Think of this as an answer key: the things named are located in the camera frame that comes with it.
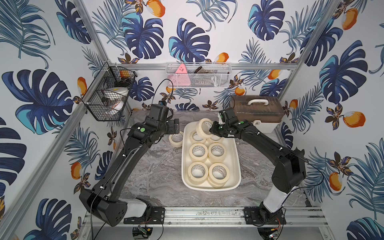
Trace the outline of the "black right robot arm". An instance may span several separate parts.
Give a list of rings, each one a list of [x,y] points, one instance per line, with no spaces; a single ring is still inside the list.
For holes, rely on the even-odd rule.
[[[239,120],[232,108],[219,112],[210,133],[222,138],[240,139],[263,154],[275,169],[272,174],[273,187],[259,206],[259,213],[265,217],[281,210],[289,194],[307,177],[304,151],[284,147],[246,120]]]

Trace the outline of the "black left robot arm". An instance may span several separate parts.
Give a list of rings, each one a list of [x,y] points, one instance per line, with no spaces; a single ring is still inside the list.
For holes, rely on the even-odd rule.
[[[111,227],[116,226],[127,213],[128,203],[120,201],[123,187],[143,155],[165,135],[180,132],[180,121],[172,119],[173,109],[166,102],[152,104],[142,123],[130,127],[128,137],[116,159],[91,189],[80,193],[86,210]]]

